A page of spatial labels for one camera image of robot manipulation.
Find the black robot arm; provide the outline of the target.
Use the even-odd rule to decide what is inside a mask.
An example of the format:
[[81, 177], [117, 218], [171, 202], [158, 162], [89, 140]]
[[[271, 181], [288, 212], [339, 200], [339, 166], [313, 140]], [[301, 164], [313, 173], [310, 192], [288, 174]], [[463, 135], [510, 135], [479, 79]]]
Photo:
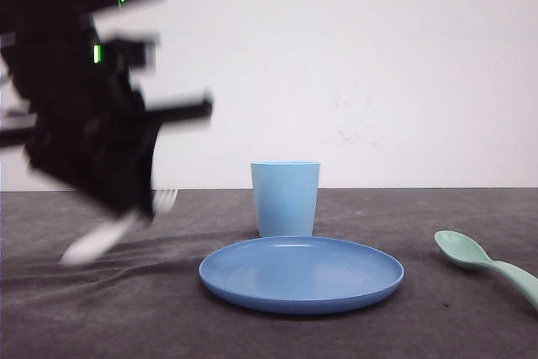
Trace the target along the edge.
[[212, 101], [148, 109], [129, 83], [154, 40], [101, 40], [92, 16], [135, 0], [1, 0], [1, 54], [30, 122], [1, 133], [30, 165], [117, 214], [155, 214], [152, 157], [163, 124], [207, 119]]

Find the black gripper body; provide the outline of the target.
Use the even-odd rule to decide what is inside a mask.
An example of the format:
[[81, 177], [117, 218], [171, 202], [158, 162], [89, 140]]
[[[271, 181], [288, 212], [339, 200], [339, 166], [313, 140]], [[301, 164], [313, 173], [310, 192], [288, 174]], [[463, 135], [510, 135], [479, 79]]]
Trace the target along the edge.
[[80, 34], [74, 43], [48, 39], [2, 50], [16, 89], [29, 104], [1, 132], [3, 148], [21, 145], [30, 165], [106, 210], [152, 219], [156, 138], [163, 124], [208, 119], [213, 100], [147, 108], [129, 72], [143, 68], [151, 40], [101, 43]]

